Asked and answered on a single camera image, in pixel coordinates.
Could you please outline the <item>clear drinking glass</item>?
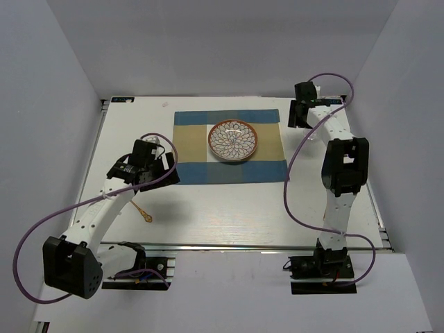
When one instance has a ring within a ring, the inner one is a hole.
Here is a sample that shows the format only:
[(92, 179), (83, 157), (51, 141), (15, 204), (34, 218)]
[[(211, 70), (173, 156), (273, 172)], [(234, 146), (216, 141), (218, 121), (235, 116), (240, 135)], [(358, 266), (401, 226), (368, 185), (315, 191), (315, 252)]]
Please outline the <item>clear drinking glass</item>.
[(316, 131), (312, 131), (311, 129), (304, 128), (302, 130), (303, 136), (307, 138), (308, 141), (317, 141), (319, 139), (318, 133)]

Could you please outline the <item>blue yellow striped cloth placemat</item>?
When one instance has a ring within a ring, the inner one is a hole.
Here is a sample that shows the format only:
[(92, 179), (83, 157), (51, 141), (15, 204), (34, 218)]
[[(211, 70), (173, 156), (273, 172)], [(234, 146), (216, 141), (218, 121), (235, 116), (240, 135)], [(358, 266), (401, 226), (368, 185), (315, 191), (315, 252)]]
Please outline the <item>blue yellow striped cloth placemat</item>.
[[(248, 159), (231, 162), (211, 151), (208, 135), (213, 126), (226, 120), (244, 121), (255, 129), (258, 145)], [(173, 143), (178, 150), (181, 185), (282, 182), (286, 178), (277, 109), (177, 111)]]

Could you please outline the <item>floral patterned ceramic plate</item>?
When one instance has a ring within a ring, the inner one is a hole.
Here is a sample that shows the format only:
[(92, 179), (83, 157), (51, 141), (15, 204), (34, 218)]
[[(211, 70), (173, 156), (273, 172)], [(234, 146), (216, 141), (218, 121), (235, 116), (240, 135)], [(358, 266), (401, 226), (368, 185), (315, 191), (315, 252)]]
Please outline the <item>floral patterned ceramic plate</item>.
[(253, 155), (258, 145), (258, 136), (249, 123), (228, 119), (212, 126), (207, 136), (207, 144), (215, 156), (237, 162)]

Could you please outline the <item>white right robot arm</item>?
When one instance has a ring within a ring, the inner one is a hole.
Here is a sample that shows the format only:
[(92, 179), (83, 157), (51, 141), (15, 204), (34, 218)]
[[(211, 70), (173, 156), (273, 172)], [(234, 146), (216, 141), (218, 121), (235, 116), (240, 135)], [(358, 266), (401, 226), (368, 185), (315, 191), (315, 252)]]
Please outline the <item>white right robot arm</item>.
[(333, 274), (347, 257), (345, 233), (352, 204), (368, 179), (369, 143), (355, 137), (333, 115), (331, 103), (318, 98), (310, 81), (295, 84), (288, 127), (316, 129), (326, 146), (321, 180), (327, 194), (323, 227), (314, 251), (313, 267), (321, 276)]

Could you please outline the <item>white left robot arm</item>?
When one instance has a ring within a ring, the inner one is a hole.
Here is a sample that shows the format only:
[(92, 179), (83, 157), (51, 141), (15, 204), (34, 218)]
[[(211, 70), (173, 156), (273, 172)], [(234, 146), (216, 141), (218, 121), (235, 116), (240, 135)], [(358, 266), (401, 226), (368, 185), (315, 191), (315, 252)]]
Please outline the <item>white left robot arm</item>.
[(159, 152), (157, 139), (138, 139), (131, 153), (119, 158), (106, 174), (100, 194), (59, 237), (43, 245), (46, 285), (84, 299), (91, 298), (104, 279), (165, 277), (146, 265), (143, 247), (122, 241), (105, 250), (100, 244), (122, 209), (139, 192), (179, 183), (178, 152)]

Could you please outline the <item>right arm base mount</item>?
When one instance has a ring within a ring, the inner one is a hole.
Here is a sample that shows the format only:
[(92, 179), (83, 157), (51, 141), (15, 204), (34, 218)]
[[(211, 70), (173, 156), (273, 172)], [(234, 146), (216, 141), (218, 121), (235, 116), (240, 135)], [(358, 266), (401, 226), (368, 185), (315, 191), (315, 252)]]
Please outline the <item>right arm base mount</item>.
[(282, 267), (290, 273), (292, 295), (345, 295), (356, 294), (352, 262), (349, 256), (344, 263), (320, 269), (313, 256), (293, 256)]

